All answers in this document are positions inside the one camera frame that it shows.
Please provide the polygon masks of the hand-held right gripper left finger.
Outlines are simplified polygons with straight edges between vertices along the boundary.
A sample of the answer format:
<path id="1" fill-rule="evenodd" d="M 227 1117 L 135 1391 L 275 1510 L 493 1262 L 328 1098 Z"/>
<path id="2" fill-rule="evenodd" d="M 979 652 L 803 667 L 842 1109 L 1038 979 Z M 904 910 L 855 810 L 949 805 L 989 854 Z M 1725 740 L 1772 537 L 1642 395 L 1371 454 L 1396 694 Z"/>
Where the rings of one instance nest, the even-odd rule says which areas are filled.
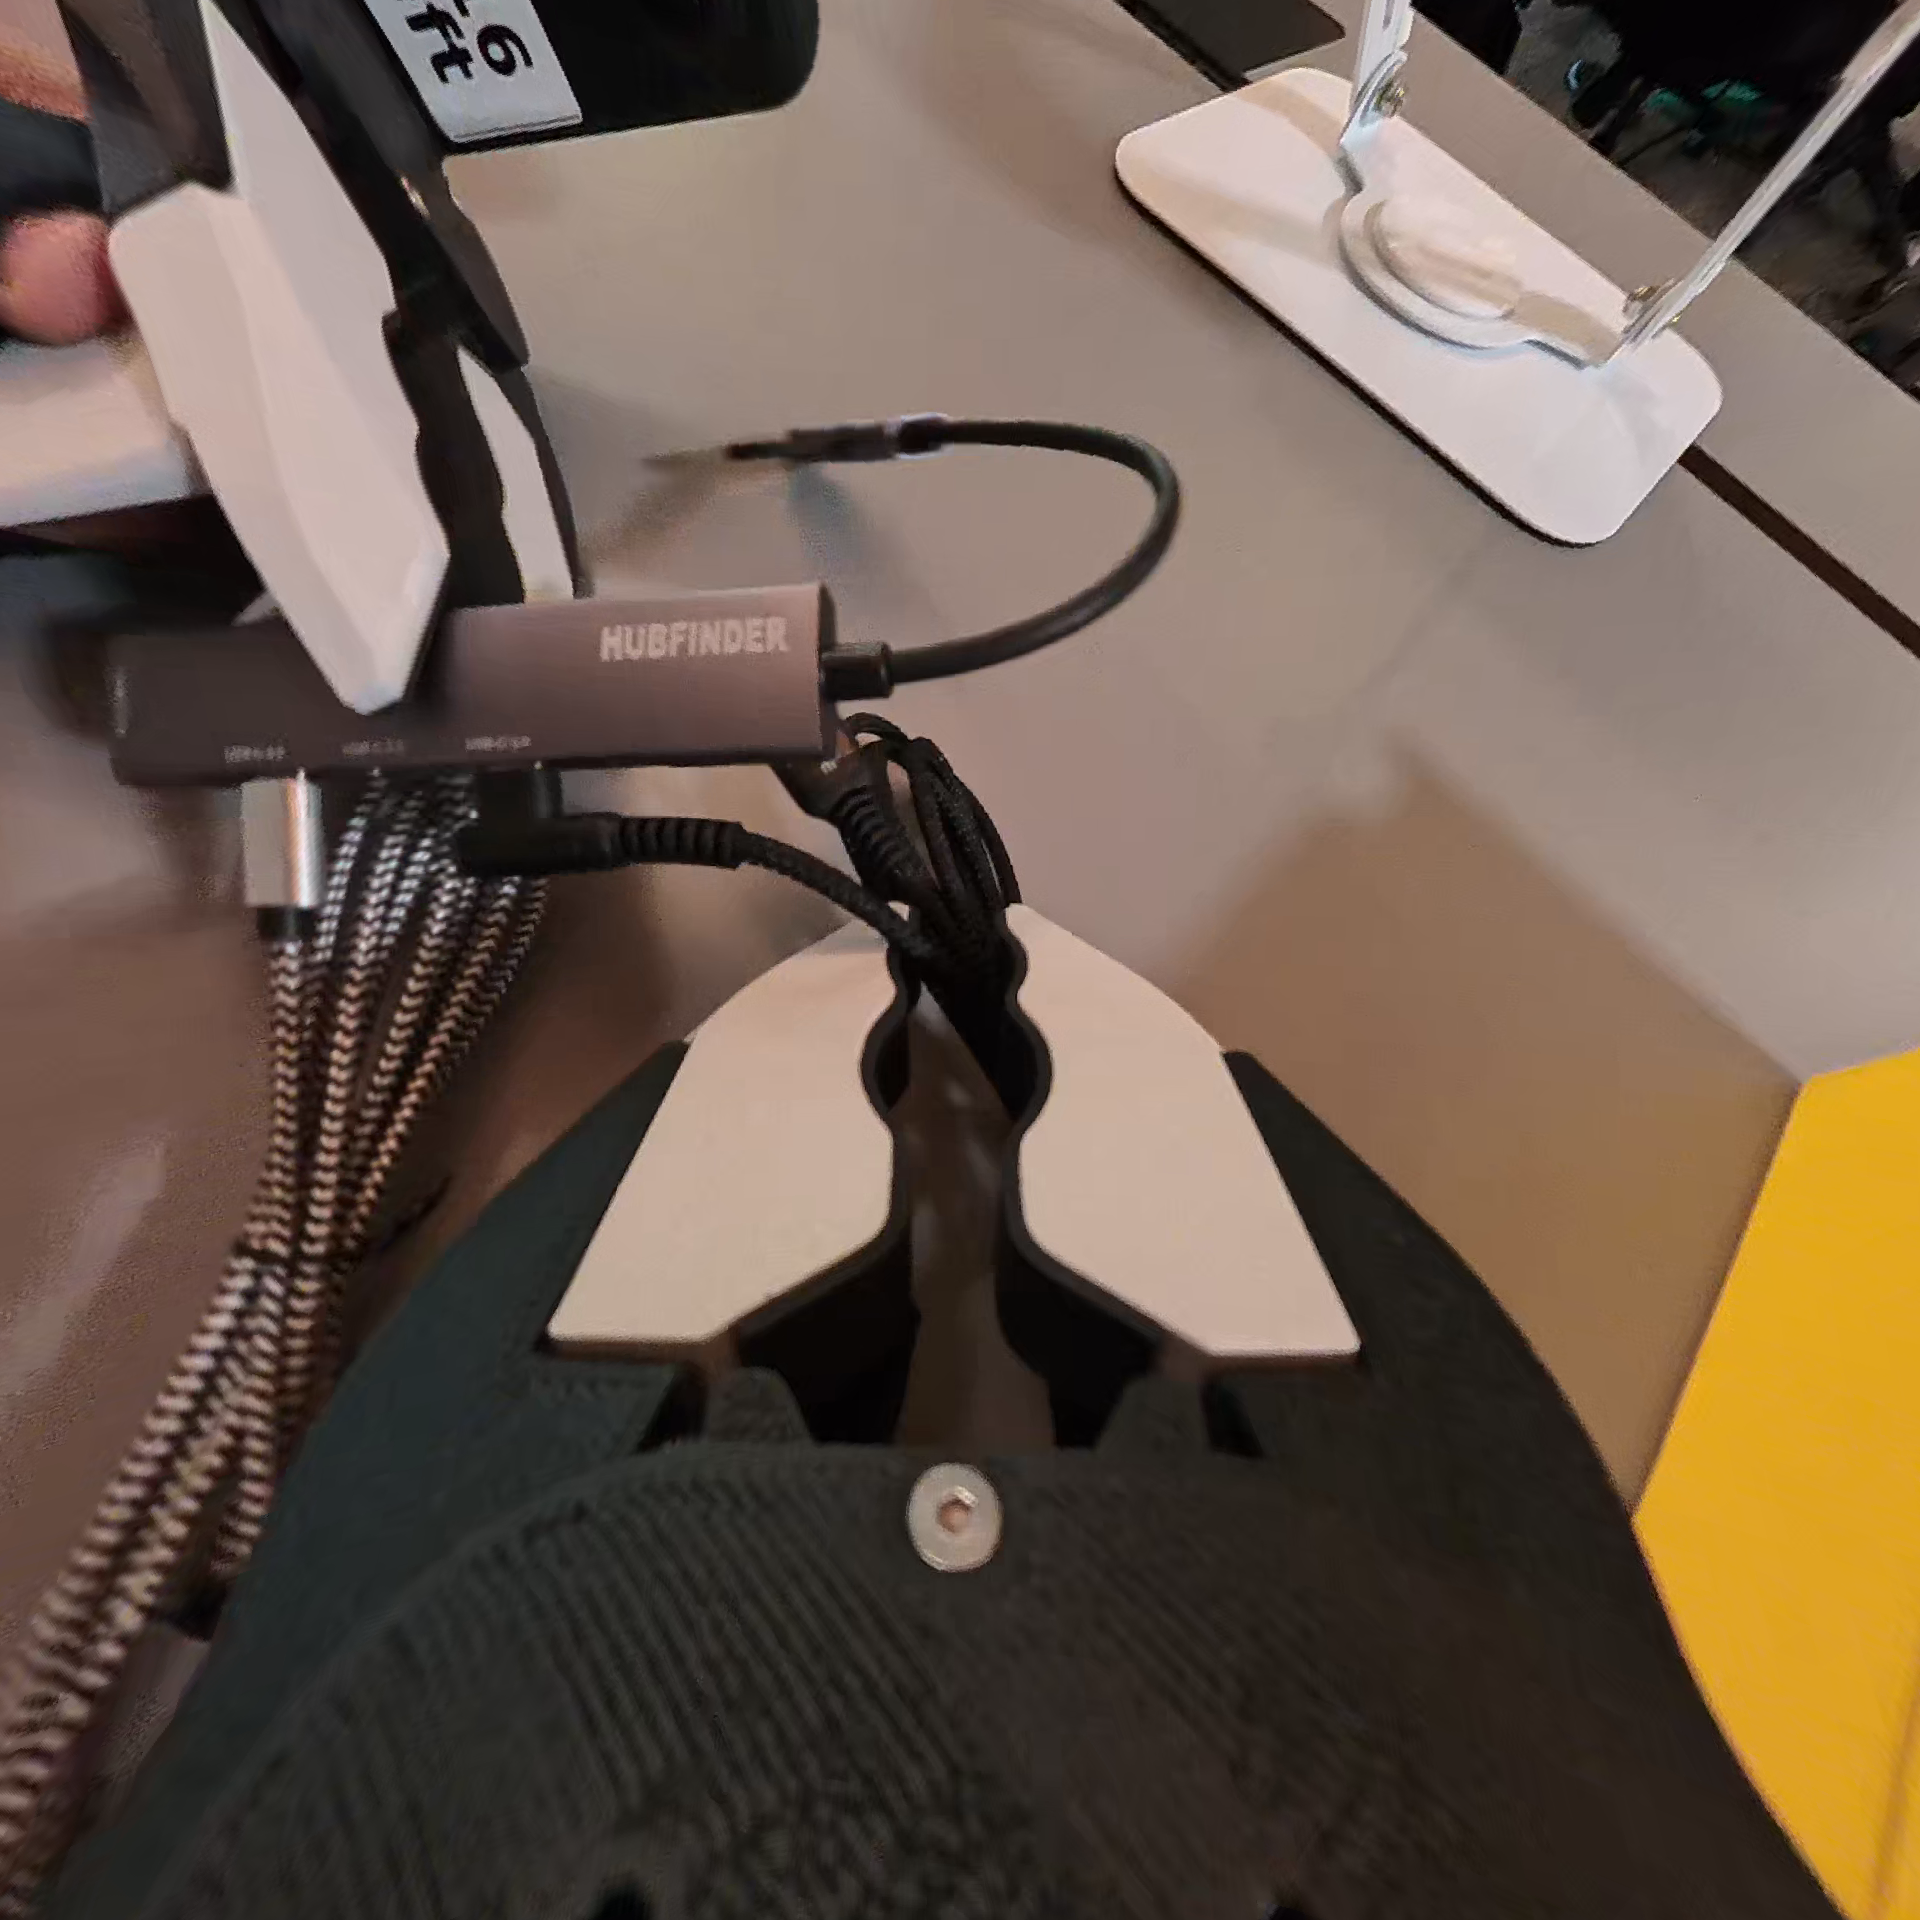
<path id="1" fill-rule="evenodd" d="M 844 926 L 695 1028 L 546 1324 L 566 1356 L 869 1374 L 910 1349 L 910 991 Z"/>

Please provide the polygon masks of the grey usb hub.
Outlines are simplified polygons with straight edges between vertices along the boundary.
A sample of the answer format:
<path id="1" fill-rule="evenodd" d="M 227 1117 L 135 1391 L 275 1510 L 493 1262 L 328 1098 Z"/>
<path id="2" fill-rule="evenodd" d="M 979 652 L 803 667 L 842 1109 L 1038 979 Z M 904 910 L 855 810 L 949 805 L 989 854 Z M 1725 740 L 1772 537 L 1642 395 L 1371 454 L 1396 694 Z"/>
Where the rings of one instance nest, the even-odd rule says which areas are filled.
<path id="1" fill-rule="evenodd" d="M 278 618 L 108 650 L 131 787 L 766 763 L 830 740 L 818 582 L 447 613 L 406 694 L 350 708 Z"/>

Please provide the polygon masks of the person's left hand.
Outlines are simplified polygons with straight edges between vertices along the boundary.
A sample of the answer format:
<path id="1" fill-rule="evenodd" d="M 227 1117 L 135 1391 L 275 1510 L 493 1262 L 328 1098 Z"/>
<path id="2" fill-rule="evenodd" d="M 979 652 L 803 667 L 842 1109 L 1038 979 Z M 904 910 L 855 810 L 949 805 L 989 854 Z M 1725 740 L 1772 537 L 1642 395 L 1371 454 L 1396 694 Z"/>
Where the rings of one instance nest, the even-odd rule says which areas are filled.
<path id="1" fill-rule="evenodd" d="M 46 209 L 15 215 L 3 234 L 3 333 L 67 348 L 128 325 L 111 276 L 108 227 L 96 212 Z"/>

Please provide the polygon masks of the grey desk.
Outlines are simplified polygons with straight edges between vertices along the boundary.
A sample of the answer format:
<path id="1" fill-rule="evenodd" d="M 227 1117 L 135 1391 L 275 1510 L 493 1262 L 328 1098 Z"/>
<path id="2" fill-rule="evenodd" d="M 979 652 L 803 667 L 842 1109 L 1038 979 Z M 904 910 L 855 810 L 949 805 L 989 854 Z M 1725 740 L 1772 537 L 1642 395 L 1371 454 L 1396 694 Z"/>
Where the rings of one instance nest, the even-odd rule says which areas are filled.
<path id="1" fill-rule="evenodd" d="M 1026 897 L 1250 1049 L 1468 1257 L 1628 1501 L 1792 1092 L 1915 1045 L 1915 661 L 1741 514 L 1915 605 L 1915 407 L 1732 271 L 1724 405 L 1614 540 L 1538 541 L 1150 229 L 1207 98 L 1114 4 L 823 4 L 788 107 L 447 167 L 604 588 L 824 577 L 920 643 L 1082 585 L 1124 474 L 717 474 L 859 415 L 1055 415 L 1183 481 L 1090 636 L 910 692 Z M 61 725 L 103 566 L 4 562 L 4 1637 L 198 1318 L 260 1147 L 230 821 Z M 555 893 L 406 1180 L 395 1283 L 661 1041 L 824 931 L 756 876 Z"/>

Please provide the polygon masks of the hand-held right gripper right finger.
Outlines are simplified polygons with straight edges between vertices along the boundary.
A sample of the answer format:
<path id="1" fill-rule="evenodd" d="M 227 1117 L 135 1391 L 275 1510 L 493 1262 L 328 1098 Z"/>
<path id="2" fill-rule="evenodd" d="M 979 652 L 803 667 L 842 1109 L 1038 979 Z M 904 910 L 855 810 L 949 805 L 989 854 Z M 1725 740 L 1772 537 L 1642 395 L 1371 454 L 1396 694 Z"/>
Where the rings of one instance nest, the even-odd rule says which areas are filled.
<path id="1" fill-rule="evenodd" d="M 1014 1153 L 1035 1252 L 1199 1359 L 1355 1359 L 1360 1335 L 1227 1059 L 1186 1007 L 1030 906 L 1006 916 L 1046 1087 Z"/>

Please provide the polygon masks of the yellow box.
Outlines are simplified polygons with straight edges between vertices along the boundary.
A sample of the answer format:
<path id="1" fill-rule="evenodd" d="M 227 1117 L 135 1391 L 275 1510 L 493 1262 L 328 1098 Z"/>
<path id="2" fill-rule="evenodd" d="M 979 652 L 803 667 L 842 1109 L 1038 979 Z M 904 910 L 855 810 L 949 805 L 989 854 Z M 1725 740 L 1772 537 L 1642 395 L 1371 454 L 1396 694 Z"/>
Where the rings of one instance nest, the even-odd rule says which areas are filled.
<path id="1" fill-rule="evenodd" d="M 1803 1084 L 1639 1500 L 1669 1620 L 1846 1916 L 1918 1916 L 1918 1055 Z"/>

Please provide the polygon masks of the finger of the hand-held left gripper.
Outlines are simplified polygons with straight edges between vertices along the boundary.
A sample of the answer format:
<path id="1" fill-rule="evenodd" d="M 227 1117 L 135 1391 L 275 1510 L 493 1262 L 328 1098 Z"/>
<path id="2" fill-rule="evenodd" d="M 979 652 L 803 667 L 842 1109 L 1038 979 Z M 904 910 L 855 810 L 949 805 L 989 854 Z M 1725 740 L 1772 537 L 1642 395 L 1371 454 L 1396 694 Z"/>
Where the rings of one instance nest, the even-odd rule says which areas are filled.
<path id="1" fill-rule="evenodd" d="M 454 364 L 495 474 L 519 602 L 575 602 L 583 595 L 579 534 L 531 377 L 520 369 L 493 370 L 474 353 L 458 353 Z"/>
<path id="2" fill-rule="evenodd" d="M 256 36 L 187 6 L 221 183 L 109 218 L 160 397 L 258 581 L 356 714 L 399 699 L 447 577 L 387 325 L 384 254 Z"/>

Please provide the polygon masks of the white metal stand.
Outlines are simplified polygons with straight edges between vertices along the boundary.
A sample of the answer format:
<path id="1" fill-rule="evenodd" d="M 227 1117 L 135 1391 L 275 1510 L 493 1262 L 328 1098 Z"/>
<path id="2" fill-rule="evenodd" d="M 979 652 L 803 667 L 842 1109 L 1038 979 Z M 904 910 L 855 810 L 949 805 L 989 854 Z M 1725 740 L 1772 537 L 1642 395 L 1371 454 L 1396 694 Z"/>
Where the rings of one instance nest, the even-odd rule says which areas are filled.
<path id="1" fill-rule="evenodd" d="M 1626 293 L 1405 118 L 1412 4 L 1351 76 L 1296 66 L 1128 132 L 1116 178 L 1434 460 L 1554 545 L 1616 534 L 1717 419 L 1674 326 L 1915 44 L 1899 4 L 1683 274 Z"/>

